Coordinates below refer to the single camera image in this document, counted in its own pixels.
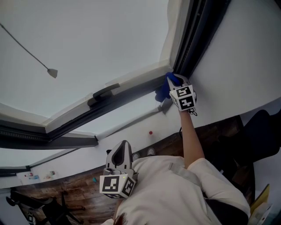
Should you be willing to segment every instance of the white wall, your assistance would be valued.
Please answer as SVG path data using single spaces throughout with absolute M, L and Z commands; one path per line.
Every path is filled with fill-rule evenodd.
M 281 97 L 280 24 L 273 0 L 231 1 L 191 77 L 199 120 L 223 120 Z
M 249 120 L 259 110 L 264 109 L 270 115 L 276 114 L 281 109 L 281 98 L 272 101 L 262 107 L 259 107 L 253 111 L 240 115 L 242 122 L 246 125 Z M 259 160 L 254 163 L 255 168 L 255 180 L 256 180 L 256 197 L 262 192 L 267 184 L 270 184 L 269 202 L 273 203 L 271 210 L 272 214 L 278 214 L 281 210 L 281 151 L 271 157 Z
M 61 151 L 63 149 L 21 150 L 0 148 L 0 167 L 28 166 Z
M 10 190 L 0 189 L 0 220 L 4 225 L 28 225 L 26 218 L 18 206 L 10 206 L 6 201 Z

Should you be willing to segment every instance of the person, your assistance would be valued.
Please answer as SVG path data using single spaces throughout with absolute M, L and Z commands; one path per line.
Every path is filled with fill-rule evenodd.
M 117 201 L 113 218 L 103 225 L 248 223 L 250 207 L 243 194 L 204 158 L 190 114 L 180 112 L 180 119 L 184 158 L 135 160 L 138 183 L 128 199 Z

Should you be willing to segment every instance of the chair leg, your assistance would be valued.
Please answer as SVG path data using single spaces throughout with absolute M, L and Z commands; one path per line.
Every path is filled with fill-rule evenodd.
M 61 205 L 62 205 L 63 207 L 66 206 L 66 204 L 65 204 L 65 196 L 64 196 L 64 193 L 63 193 L 63 192 L 61 193 Z
M 79 210 L 83 210 L 85 211 L 86 208 L 85 207 L 81 207 L 81 208 L 73 208 L 73 209 L 67 209 L 69 212 L 72 212 L 72 211 L 79 211 Z
M 79 221 L 76 217 L 74 217 L 71 213 L 67 213 L 67 215 L 71 218 L 71 219 L 73 219 L 73 220 L 75 220 L 77 223 L 79 223 L 79 224 L 83 224 L 84 223 L 84 221 L 83 220 L 81 220 L 81 221 Z

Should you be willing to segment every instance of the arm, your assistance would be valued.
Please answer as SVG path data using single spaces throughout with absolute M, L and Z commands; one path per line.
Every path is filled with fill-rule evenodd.
M 248 216 L 248 218 L 250 217 L 250 207 L 243 194 L 236 189 L 209 161 L 206 159 L 199 159 L 192 163 L 188 167 L 188 170 L 198 177 L 201 189 L 208 198 L 206 199 L 206 202 L 212 208 L 217 217 L 221 214 L 219 213 L 217 215 L 217 212 L 223 212 L 224 216 L 229 218 L 233 215 L 238 216 L 243 215 L 244 213 Z M 234 210 L 227 210 L 227 208 L 231 208 L 227 205 L 232 206 L 232 208 L 235 207 L 243 213 L 238 214 L 237 211 L 239 210 L 236 210 L 235 208 Z M 246 222 L 243 220 L 243 223 L 240 221 L 236 224 L 247 224 L 248 218 L 245 219 Z
M 180 120 L 184 143 L 184 165 L 187 169 L 191 163 L 205 156 L 193 127 L 190 114 L 187 111 L 180 112 Z

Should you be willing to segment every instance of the wooden floor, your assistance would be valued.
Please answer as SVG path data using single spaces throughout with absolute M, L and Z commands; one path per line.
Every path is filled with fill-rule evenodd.
M 217 140 L 220 135 L 232 136 L 241 128 L 240 117 L 232 117 L 217 123 L 196 128 L 197 135 L 203 146 L 204 152 L 207 152 L 211 144 Z M 179 134 L 173 134 L 145 149 L 139 151 L 141 157 L 146 156 L 148 148 L 153 147 L 157 155 L 183 156 L 183 144 Z M 71 177 L 49 181 L 45 183 L 26 185 L 17 187 L 16 190 L 22 194 L 35 198 L 57 197 L 61 203 L 61 192 L 67 191 L 65 201 L 69 208 L 84 206 L 85 211 L 76 211 L 73 214 L 80 220 L 84 220 L 86 225 L 97 225 L 111 218 L 115 211 L 115 200 L 112 200 L 99 193 L 99 176 L 103 173 L 103 168 L 96 168 Z M 248 184 L 249 168 L 240 168 L 234 179 L 241 185 Z M 39 220 L 45 218 L 41 209 L 31 211 Z

